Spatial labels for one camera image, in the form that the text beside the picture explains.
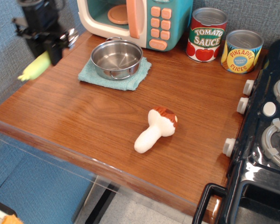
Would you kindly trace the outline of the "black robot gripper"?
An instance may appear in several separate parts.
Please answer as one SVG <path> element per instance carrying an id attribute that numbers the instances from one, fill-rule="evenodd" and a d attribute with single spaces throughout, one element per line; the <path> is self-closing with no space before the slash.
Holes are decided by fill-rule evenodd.
<path id="1" fill-rule="evenodd" d="M 35 58 L 48 52 L 51 64 L 56 66 L 63 57 L 64 48 L 71 48 L 71 29 L 63 28 L 58 7 L 22 7 L 23 17 L 12 18 L 18 36 L 29 41 Z"/>

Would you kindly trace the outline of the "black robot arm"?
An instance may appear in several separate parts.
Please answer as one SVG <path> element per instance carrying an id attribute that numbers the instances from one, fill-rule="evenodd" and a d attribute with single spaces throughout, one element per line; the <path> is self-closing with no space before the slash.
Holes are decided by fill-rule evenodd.
<path id="1" fill-rule="evenodd" d="M 18 0 L 24 17 L 14 17 L 12 23 L 18 36 L 25 39 L 35 58 L 47 52 L 52 65 L 63 57 L 63 49 L 70 48 L 73 29 L 59 23 L 59 8 L 54 0 Z"/>

